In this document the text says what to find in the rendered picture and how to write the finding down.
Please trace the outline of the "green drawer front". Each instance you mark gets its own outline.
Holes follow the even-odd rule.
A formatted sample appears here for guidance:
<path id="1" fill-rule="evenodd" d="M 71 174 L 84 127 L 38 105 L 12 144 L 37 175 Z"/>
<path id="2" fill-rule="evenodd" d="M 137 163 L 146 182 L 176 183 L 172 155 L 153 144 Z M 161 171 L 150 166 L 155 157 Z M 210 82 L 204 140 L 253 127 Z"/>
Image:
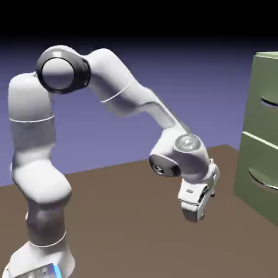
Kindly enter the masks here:
<path id="1" fill-rule="evenodd" d="M 278 226 L 278 192 L 263 188 L 249 174 L 253 168 L 278 182 L 278 146 L 242 132 L 234 193 L 266 220 Z"/>
<path id="2" fill-rule="evenodd" d="M 264 106 L 261 97 L 278 103 L 278 52 L 255 54 L 243 131 L 278 146 L 278 107 Z"/>

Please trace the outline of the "green cabinet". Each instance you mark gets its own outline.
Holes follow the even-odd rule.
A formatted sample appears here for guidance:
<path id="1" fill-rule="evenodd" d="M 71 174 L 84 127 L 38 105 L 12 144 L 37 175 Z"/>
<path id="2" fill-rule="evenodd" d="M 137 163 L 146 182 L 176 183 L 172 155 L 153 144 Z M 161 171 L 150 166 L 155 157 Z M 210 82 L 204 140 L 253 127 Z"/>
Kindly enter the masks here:
<path id="1" fill-rule="evenodd" d="M 278 226 L 278 51 L 252 62 L 234 193 Z"/>

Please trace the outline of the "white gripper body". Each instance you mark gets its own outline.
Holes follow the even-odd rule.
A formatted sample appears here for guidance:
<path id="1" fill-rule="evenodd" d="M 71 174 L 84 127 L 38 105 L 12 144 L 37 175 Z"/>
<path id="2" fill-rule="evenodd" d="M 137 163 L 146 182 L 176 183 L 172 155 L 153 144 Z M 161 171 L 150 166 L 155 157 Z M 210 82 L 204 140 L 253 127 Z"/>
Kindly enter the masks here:
<path id="1" fill-rule="evenodd" d="M 186 220 L 197 223 L 204 218 L 205 207 L 210 198 L 207 184 L 189 184 L 182 180 L 178 200 Z"/>

